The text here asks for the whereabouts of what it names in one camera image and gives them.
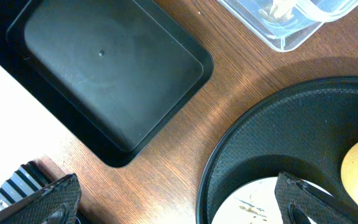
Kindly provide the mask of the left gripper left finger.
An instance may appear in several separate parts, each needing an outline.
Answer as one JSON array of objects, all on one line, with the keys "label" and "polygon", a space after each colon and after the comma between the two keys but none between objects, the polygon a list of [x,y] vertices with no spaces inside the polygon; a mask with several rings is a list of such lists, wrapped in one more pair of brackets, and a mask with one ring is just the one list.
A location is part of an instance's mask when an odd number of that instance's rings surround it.
[{"label": "left gripper left finger", "polygon": [[0,211],[0,223],[75,223],[81,199],[76,174],[68,174]]}]

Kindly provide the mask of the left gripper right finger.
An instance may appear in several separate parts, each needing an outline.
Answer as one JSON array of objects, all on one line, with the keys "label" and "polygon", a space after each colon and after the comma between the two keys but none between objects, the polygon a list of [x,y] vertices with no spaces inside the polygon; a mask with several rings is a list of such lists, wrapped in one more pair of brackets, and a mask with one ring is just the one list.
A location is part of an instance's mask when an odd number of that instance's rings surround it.
[{"label": "left gripper right finger", "polygon": [[278,175],[275,198],[284,224],[358,223],[357,209],[287,172]]}]

